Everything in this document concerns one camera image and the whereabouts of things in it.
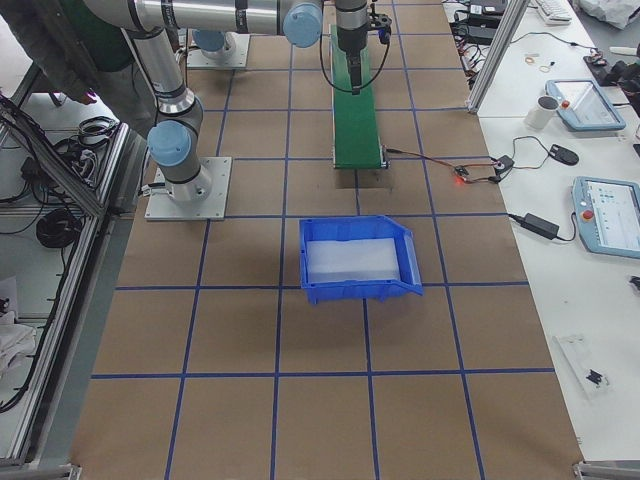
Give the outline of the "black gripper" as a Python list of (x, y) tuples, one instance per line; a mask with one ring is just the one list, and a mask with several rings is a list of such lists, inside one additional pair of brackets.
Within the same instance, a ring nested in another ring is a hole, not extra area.
[(359, 94), (361, 90), (361, 54), (358, 49), (345, 51), (349, 74), (349, 89), (353, 94)]

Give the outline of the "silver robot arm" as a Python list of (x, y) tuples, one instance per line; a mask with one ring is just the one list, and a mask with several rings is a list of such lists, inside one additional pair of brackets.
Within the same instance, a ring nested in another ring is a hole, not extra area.
[[(308, 48), (322, 39), (323, 7), (322, 1), (197, 1), (174, 10), (183, 28), (279, 35), (298, 48)], [(368, 86), (361, 60), (370, 29), (368, 4), (336, 1), (334, 7), (338, 46), (346, 58), (350, 92), (357, 95)]]
[(87, 1), (105, 22), (122, 29), (155, 97), (149, 153), (168, 195), (177, 202), (205, 198), (212, 180), (197, 155), (203, 108), (186, 86), (168, 36), (179, 28), (171, 1)]

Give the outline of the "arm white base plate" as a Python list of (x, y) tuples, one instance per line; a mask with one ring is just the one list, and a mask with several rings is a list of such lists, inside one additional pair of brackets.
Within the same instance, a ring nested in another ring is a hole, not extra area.
[(191, 41), (186, 65), (190, 70), (245, 70), (250, 46), (250, 36), (229, 33), (224, 46), (210, 52), (198, 48), (195, 40)]
[(185, 184), (167, 182), (160, 168), (154, 182), (145, 186), (148, 198), (145, 219), (149, 221), (221, 221), (225, 218), (232, 171), (231, 157), (201, 157), (200, 172)]

